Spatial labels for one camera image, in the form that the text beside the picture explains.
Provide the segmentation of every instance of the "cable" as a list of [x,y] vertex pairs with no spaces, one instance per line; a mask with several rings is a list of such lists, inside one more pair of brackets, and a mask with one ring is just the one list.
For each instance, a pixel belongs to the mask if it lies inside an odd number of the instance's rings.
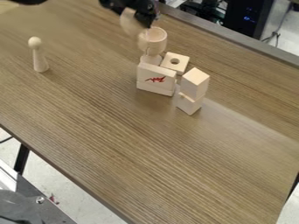
[[277,29],[275,31],[272,32],[271,36],[264,38],[261,42],[267,41],[267,43],[269,43],[274,37],[276,37],[276,44],[275,47],[278,46],[278,41],[279,41],[279,37],[281,36],[281,34],[278,32],[283,25],[284,20],[286,19],[287,15],[289,14],[289,12],[292,10],[292,3],[289,3],[289,7],[287,9],[287,11],[284,13],[283,17],[282,17],[282,21],[279,23]]
[[13,138],[13,136],[9,136],[8,138],[5,138],[4,140],[0,141],[0,144],[3,144],[5,142],[7,142],[8,140],[11,140]]
[[279,37],[280,37],[280,36],[281,36],[281,34],[276,35],[276,44],[275,44],[275,47],[278,46],[278,41],[279,41]]

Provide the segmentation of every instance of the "wooden block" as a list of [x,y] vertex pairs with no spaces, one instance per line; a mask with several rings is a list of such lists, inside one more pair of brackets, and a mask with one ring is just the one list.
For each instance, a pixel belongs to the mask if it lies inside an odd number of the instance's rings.
[[196,67],[184,74],[180,91],[193,100],[205,94],[209,86],[210,75],[200,71]]
[[182,75],[187,68],[190,57],[181,54],[167,52],[160,67],[165,67],[177,71],[177,74]]
[[159,88],[159,87],[155,87],[152,85],[149,85],[143,81],[138,81],[137,82],[137,88],[141,89],[141,90],[145,90],[145,91],[149,91],[155,94],[159,94],[159,95],[168,95],[168,96],[173,96],[176,87],[174,87],[172,90],[166,90],[164,88]]
[[204,100],[204,96],[198,98],[194,101],[192,98],[187,95],[179,92],[177,98],[177,107],[182,109],[189,116],[193,115],[198,109],[201,108],[202,102]]
[[144,82],[155,88],[172,91],[176,85],[177,72],[147,63],[137,67],[137,81]]

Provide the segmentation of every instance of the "red drawing on block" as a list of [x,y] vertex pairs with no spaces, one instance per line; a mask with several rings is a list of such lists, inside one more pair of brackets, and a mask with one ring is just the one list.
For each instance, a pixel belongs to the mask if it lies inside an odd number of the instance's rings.
[[166,77],[166,76],[161,77],[161,78],[159,78],[159,77],[156,77],[156,78],[149,78],[149,79],[147,79],[146,81],[164,82],[165,77]]

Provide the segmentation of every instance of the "metal table leg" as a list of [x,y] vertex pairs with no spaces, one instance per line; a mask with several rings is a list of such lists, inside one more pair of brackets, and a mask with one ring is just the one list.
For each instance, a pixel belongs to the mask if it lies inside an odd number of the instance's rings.
[[17,160],[14,166],[14,170],[19,174],[23,175],[24,168],[26,166],[27,158],[29,156],[29,151],[26,146],[21,144],[20,149],[18,150]]

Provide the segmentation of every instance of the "wooden peg figure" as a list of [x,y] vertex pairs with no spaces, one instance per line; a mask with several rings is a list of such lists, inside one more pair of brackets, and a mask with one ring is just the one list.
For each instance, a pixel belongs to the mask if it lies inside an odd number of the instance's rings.
[[28,40],[28,46],[33,51],[33,68],[38,73],[43,73],[49,69],[49,65],[42,51],[42,41],[40,38],[32,37]]

